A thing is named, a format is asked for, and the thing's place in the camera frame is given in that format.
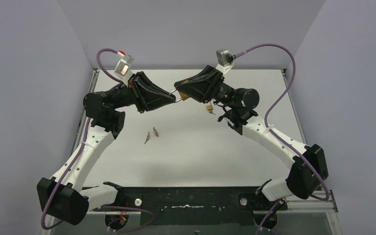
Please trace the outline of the small silver key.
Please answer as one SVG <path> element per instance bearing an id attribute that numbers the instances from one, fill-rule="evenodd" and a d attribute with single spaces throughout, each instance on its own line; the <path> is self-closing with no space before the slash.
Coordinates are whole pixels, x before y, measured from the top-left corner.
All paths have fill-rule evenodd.
<path id="1" fill-rule="evenodd" d="M 148 132 L 144 144 L 146 144 L 150 139 L 151 139 L 150 132 Z"/>

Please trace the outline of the brass padlock shackle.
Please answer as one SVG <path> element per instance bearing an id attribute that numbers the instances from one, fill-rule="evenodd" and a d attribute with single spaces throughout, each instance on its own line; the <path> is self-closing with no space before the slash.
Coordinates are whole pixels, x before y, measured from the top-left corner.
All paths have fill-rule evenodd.
<path id="1" fill-rule="evenodd" d="M 183 93 L 183 92 L 181 92 L 181 91 L 179 91 L 179 90 L 177 90 L 177 89 L 172 90 L 172 91 L 169 93 L 169 95 L 172 95 L 172 94 L 174 94 L 174 93 L 178 93 L 179 96 L 180 96 L 179 98 L 177 98 L 177 99 L 175 100 L 175 103 L 178 103 L 178 102 L 180 102 L 180 101 L 185 101 L 185 100 L 187 100 L 187 99 L 190 98 L 187 94 L 185 94 L 185 93 Z"/>

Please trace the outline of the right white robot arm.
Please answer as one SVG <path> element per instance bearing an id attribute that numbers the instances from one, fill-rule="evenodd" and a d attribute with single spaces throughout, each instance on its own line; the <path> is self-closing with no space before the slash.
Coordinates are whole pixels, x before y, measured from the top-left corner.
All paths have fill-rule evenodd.
<path id="1" fill-rule="evenodd" d="M 314 194 L 319 187 L 326 187 L 325 179 L 329 175 L 322 147 L 295 141 L 269 125 L 267 117 L 254 110 L 260 100 L 257 90 L 233 88 L 224 80 L 225 69 L 206 66 L 197 75 L 175 82 L 174 87 L 200 103 L 213 101 L 224 111 L 218 121 L 226 120 L 231 129 L 259 143 L 289 169 L 286 178 L 270 179 L 259 188 L 257 205 L 268 209 L 276 200 L 292 195 L 300 199 L 328 200 L 328 194 L 324 197 Z"/>

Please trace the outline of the small brass padlock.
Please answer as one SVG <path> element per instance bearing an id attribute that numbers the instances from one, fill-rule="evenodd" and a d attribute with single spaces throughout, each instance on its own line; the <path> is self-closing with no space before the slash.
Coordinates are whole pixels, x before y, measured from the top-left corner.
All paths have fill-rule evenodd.
<path id="1" fill-rule="evenodd" d="M 211 103 L 208 103 L 208 104 L 206 105 L 206 108 L 207 108 L 207 112 L 208 112 L 209 114 L 215 115 L 215 113 L 214 113 L 214 108 L 213 108 L 213 105 L 212 105 Z"/>

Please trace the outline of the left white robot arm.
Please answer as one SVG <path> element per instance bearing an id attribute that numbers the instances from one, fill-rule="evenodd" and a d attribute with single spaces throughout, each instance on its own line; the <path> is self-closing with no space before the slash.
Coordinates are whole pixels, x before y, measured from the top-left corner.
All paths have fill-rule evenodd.
<path id="1" fill-rule="evenodd" d="M 124 127 L 126 113 L 118 109 L 134 105 L 142 114 L 177 101 L 173 92 L 155 85 L 142 71 L 107 91 L 86 94 L 82 142 L 56 173 L 37 184 L 42 228 L 50 230 L 62 222 L 77 225 L 88 211 L 104 205 L 121 208 L 125 195 L 113 186 L 83 189 L 91 169 Z"/>

